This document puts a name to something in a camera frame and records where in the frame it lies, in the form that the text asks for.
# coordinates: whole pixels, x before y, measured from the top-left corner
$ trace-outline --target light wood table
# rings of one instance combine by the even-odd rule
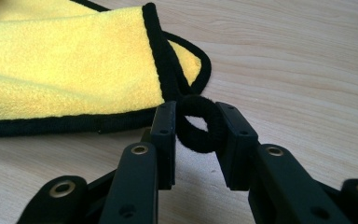
[[[340,189],[358,178],[358,0],[154,3],[165,31],[211,58],[205,96],[236,106],[261,143],[288,148],[315,179]],[[14,223],[50,179],[90,182],[116,169],[142,132],[0,138],[0,223]],[[159,193],[160,223],[254,222],[247,193],[225,187],[214,154],[178,144],[176,162],[176,186]]]

